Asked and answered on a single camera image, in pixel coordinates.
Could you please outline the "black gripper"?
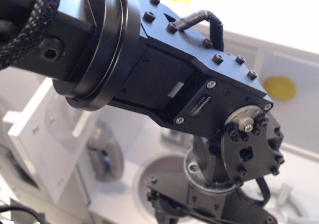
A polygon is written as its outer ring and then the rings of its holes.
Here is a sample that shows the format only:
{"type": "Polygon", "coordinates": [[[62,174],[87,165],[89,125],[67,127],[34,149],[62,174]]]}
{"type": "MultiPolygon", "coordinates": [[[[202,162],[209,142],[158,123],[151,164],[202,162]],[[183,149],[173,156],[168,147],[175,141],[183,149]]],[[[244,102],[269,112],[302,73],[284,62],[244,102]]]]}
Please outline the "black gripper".
{"type": "Polygon", "coordinates": [[[276,218],[264,209],[270,199],[269,188],[264,178],[258,178],[256,182],[263,201],[247,197],[237,186],[229,192],[216,194],[201,190],[189,182],[186,205],[153,188],[147,197],[155,208],[155,218],[159,224],[176,224],[186,216],[208,224],[275,224],[276,218]]]}

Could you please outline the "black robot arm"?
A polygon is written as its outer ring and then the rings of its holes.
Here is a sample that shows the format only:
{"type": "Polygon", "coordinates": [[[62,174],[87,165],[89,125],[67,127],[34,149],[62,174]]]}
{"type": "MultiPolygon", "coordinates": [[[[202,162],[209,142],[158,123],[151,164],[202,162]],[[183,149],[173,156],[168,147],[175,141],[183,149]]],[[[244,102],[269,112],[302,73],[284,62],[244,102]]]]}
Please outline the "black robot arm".
{"type": "Polygon", "coordinates": [[[284,158],[273,102],[224,52],[223,24],[160,0],[0,0],[0,67],[53,80],[76,109],[145,114],[194,136],[184,171],[147,179],[157,222],[274,224],[264,180],[284,158]]]}

